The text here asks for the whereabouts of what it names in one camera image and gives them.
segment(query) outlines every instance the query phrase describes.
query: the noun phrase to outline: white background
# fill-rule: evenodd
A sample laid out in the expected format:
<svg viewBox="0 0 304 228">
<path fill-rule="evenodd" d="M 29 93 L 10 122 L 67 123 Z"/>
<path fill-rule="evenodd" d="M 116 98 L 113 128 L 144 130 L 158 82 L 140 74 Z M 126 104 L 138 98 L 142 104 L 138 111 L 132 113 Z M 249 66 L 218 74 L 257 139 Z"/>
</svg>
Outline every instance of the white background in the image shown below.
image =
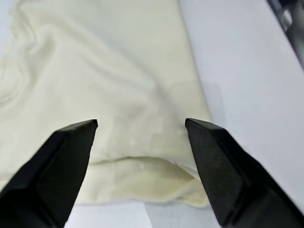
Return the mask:
<svg viewBox="0 0 304 228">
<path fill-rule="evenodd" d="M 214 123 L 304 205 L 304 74 L 265 0 L 180 0 Z M 0 0 L 0 52 L 12 1 Z M 210 208 L 76 206 L 68 228 L 217 228 Z"/>
</svg>

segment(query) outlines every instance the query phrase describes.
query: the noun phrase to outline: dark object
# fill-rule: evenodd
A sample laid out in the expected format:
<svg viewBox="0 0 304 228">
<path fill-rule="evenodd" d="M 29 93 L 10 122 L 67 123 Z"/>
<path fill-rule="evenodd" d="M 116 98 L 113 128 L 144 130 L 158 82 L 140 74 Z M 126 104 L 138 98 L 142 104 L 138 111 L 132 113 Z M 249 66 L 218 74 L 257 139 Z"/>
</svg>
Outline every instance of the dark object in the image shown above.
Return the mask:
<svg viewBox="0 0 304 228">
<path fill-rule="evenodd" d="M 199 176 L 225 228 L 304 228 L 304 217 L 267 171 L 223 128 L 187 119 Z"/>
<path fill-rule="evenodd" d="M 0 227 L 62 228 L 88 166 L 97 120 L 54 132 L 0 193 Z"/>
<path fill-rule="evenodd" d="M 268 0 L 304 69 L 304 0 Z"/>
</svg>

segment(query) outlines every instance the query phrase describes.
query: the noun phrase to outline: folded cloth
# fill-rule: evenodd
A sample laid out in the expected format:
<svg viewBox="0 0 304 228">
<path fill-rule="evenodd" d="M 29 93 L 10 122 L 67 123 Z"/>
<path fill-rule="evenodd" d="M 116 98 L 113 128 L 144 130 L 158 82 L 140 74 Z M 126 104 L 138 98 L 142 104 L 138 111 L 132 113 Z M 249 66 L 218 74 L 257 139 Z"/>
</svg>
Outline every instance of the folded cloth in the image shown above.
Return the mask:
<svg viewBox="0 0 304 228">
<path fill-rule="evenodd" d="M 96 118 L 77 198 L 203 206 L 186 117 L 210 120 L 177 0 L 20 0 L 0 61 L 0 187 L 49 135 Z"/>
</svg>

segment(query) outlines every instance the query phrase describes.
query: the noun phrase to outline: cream fabric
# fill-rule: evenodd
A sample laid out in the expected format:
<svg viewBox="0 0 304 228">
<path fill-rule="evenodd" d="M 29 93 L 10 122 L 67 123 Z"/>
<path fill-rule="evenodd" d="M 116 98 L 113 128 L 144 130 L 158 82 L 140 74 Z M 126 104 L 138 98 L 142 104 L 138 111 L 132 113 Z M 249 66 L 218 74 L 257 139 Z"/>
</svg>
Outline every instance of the cream fabric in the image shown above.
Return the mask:
<svg viewBox="0 0 304 228">
<path fill-rule="evenodd" d="M 78 202 L 206 203 L 184 119 L 209 120 L 177 0 L 20 0 L 0 62 L 0 186 L 58 128 L 99 128 Z"/>
</svg>

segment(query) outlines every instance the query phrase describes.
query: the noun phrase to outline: white table surface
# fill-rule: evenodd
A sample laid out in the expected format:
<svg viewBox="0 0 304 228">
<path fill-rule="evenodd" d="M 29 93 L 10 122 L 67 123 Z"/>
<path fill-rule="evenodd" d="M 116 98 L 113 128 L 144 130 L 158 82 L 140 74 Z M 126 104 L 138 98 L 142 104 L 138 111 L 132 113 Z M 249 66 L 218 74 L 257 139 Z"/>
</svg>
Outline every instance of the white table surface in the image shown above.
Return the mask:
<svg viewBox="0 0 304 228">
<path fill-rule="evenodd" d="M 180 0 L 213 122 L 304 205 L 304 73 L 265 0 Z M 0 52 L 13 1 L 0 0 Z M 67 228 L 218 228 L 210 208 L 75 206 Z"/>
</svg>

